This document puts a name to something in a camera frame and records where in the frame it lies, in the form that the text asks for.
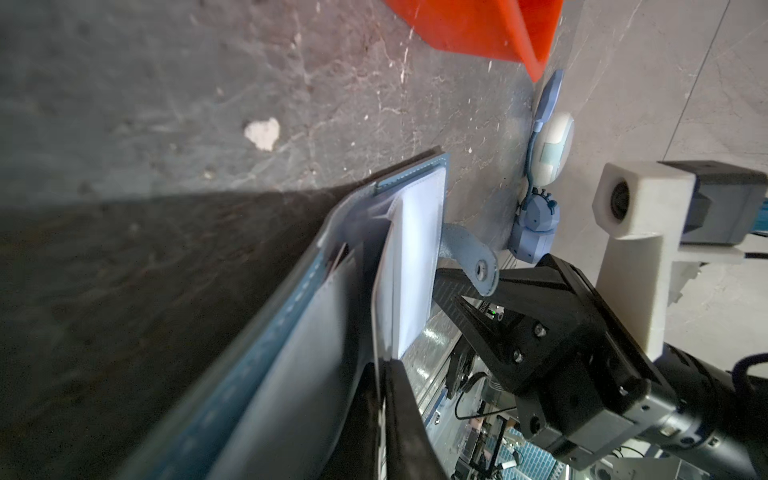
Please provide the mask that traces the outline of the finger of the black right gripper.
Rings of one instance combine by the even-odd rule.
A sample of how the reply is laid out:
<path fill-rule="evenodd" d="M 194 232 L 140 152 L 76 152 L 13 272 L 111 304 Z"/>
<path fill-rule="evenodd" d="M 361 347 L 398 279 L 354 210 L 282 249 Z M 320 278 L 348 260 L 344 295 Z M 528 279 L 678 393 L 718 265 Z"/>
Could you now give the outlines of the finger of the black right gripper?
<path fill-rule="evenodd" d="M 528 390 L 548 374 L 547 338 L 534 329 L 546 313 L 552 269 L 503 270 L 483 296 L 460 269 L 442 268 L 434 299 L 506 390 Z"/>

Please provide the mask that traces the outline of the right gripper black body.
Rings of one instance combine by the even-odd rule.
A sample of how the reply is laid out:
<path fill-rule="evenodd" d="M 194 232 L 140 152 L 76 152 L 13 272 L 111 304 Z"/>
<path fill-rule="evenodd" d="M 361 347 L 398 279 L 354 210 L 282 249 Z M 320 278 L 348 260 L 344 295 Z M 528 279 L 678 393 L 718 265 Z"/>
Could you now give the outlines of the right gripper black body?
<path fill-rule="evenodd" d="M 678 397 L 595 287 L 552 255 L 503 274 L 526 439 L 576 470 L 657 428 Z"/>

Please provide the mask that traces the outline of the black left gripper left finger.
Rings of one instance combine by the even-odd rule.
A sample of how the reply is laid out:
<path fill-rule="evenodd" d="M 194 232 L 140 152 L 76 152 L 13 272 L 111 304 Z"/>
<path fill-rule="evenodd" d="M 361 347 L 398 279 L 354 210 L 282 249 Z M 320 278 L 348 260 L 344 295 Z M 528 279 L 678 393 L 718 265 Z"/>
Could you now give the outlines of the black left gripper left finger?
<path fill-rule="evenodd" d="M 378 477 L 379 382 L 373 363 L 363 369 L 350 410 L 321 479 L 354 480 Z"/>

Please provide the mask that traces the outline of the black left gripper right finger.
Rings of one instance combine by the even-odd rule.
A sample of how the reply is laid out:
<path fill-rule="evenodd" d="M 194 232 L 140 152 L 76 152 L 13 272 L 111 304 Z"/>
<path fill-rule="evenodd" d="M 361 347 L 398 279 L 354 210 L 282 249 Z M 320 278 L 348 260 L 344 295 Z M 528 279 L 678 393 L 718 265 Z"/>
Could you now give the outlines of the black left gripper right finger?
<path fill-rule="evenodd" d="M 387 478 L 446 479 L 421 418 L 403 363 L 383 363 Z"/>

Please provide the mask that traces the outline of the blue leather card holder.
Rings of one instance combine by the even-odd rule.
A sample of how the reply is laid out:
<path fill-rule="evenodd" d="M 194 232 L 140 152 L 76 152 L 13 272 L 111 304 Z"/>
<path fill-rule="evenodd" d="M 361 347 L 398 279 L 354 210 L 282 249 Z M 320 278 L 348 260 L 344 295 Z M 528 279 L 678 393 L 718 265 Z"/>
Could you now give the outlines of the blue leather card holder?
<path fill-rule="evenodd" d="M 118 477 L 320 479 L 368 363 L 381 404 L 377 478 L 387 474 L 383 363 L 402 362 L 423 331 L 439 260 L 457 262 L 483 296 L 499 282 L 494 252 L 444 220 L 448 171 L 449 155 L 432 149 L 343 198 Z"/>

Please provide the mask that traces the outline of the red plastic tray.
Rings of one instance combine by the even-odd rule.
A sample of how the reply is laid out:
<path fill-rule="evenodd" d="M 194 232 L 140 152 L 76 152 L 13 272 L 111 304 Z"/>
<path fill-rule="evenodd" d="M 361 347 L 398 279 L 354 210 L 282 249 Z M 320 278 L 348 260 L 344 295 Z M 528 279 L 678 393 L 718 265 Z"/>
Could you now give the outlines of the red plastic tray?
<path fill-rule="evenodd" d="M 547 65 L 563 0 L 386 0 L 434 49 L 519 63 L 536 83 Z"/>

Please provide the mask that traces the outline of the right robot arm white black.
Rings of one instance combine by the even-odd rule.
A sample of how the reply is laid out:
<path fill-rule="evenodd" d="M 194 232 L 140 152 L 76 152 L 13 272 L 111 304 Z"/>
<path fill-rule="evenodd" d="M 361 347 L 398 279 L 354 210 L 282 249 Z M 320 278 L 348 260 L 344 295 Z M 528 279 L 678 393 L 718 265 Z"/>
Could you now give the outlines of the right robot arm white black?
<path fill-rule="evenodd" d="M 665 345 L 651 360 L 579 269 L 552 255 L 503 270 L 476 307 L 459 269 L 440 269 L 434 300 L 516 400 L 523 436 L 583 470 L 630 439 L 659 447 L 716 479 L 767 475 L 767 384 L 757 356 L 725 372 Z"/>

